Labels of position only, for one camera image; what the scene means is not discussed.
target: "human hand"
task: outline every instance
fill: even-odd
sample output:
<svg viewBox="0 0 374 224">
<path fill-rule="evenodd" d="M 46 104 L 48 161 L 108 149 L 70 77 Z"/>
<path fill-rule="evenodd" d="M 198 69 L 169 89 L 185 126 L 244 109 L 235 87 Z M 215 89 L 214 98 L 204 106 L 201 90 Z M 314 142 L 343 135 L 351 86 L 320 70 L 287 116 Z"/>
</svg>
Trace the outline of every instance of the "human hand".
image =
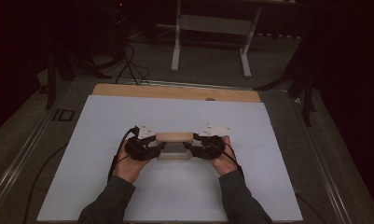
<svg viewBox="0 0 374 224">
<path fill-rule="evenodd" d="M 225 152 L 230 155 L 231 158 L 236 160 L 236 156 L 233 152 L 233 150 L 230 148 L 230 139 L 229 136 L 223 136 L 222 140 L 225 142 Z M 230 173 L 232 171 L 237 170 L 237 165 L 234 161 L 232 161 L 230 158 L 228 158 L 223 153 L 218 158 L 215 158 L 213 160 L 210 160 L 210 163 L 213 165 L 213 167 L 216 169 L 216 171 L 220 175 L 225 175 L 227 173 Z"/>
<path fill-rule="evenodd" d="M 114 175 L 121 177 L 122 179 L 128 181 L 129 183 L 134 183 L 138 175 L 144 166 L 150 161 L 135 161 L 129 154 L 125 151 L 125 146 L 128 141 L 125 141 L 122 148 L 118 154 L 119 161 L 114 169 Z"/>
</svg>

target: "white metal table leg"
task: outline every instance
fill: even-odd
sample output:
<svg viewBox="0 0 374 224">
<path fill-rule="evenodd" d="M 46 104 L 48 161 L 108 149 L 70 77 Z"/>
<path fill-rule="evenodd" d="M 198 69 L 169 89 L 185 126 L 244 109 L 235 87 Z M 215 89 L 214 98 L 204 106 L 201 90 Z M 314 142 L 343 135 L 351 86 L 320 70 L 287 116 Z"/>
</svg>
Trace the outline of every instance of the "white metal table leg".
<svg viewBox="0 0 374 224">
<path fill-rule="evenodd" d="M 180 20 L 181 20 L 181 0 L 177 1 L 177 18 L 175 20 L 175 44 L 172 59 L 172 72 L 178 71 L 178 63 L 180 61 Z"/>
<path fill-rule="evenodd" d="M 251 41 L 254 37 L 254 31 L 256 30 L 256 25 L 258 23 L 260 12 L 262 11 L 262 7 L 259 7 L 256 10 L 256 15 L 254 16 L 254 20 L 251 22 L 251 28 L 247 35 L 247 41 L 243 48 L 240 49 L 240 56 L 242 59 L 242 71 L 244 73 L 244 77 L 250 78 L 251 77 L 251 71 L 250 71 L 250 65 L 248 64 L 248 58 L 247 58 L 247 51 L 250 48 Z"/>
</svg>

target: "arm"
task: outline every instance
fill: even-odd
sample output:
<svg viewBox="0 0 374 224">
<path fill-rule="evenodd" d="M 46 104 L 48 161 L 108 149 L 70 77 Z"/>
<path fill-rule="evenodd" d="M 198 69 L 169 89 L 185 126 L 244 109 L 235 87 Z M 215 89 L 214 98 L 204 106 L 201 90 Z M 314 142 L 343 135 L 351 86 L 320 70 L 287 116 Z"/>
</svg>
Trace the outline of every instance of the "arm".
<svg viewBox="0 0 374 224">
<path fill-rule="evenodd" d="M 79 215 L 79 224 L 122 223 L 125 210 L 134 193 L 134 181 L 149 161 L 135 161 L 125 152 L 126 142 L 118 154 L 114 175 L 104 191 L 93 203 L 86 206 Z"/>
<path fill-rule="evenodd" d="M 233 150 L 230 148 L 229 137 L 224 136 L 223 140 L 226 143 L 225 152 L 236 159 Z M 211 163 L 221 175 L 219 183 L 222 191 L 222 204 L 229 223 L 272 223 L 259 202 L 253 198 L 241 173 L 237 170 L 237 165 L 232 160 L 225 155 L 221 155 L 219 158 L 211 160 Z"/>
</svg>

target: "white tabletop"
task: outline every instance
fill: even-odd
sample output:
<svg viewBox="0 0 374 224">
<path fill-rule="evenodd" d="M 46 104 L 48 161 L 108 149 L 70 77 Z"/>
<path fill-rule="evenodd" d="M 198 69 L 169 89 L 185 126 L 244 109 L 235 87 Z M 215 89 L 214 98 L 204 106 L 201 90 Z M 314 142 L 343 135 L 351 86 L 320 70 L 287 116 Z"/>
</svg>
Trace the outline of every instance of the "white tabletop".
<svg viewBox="0 0 374 224">
<path fill-rule="evenodd" d="M 227 133 L 247 187 L 273 221 L 302 216 L 266 108 L 261 103 L 90 96 L 50 186 L 38 221 L 76 221 L 106 184 L 112 157 L 130 128 L 199 133 L 210 122 Z M 227 221 L 218 174 L 207 161 L 152 160 L 134 183 L 125 221 Z"/>
</svg>

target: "sleeve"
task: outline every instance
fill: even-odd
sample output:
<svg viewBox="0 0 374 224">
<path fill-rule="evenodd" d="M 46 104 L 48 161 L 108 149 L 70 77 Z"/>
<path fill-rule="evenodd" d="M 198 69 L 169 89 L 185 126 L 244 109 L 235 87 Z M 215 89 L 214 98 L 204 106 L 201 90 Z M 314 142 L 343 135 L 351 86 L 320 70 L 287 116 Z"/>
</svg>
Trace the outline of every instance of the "sleeve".
<svg viewBox="0 0 374 224">
<path fill-rule="evenodd" d="M 134 190 L 133 184 L 114 175 L 96 201 L 82 210 L 77 223 L 122 223 Z"/>
<path fill-rule="evenodd" d="M 251 195 L 239 171 L 220 176 L 219 183 L 222 191 L 222 204 L 229 223 L 273 223 L 259 202 Z"/>
</svg>

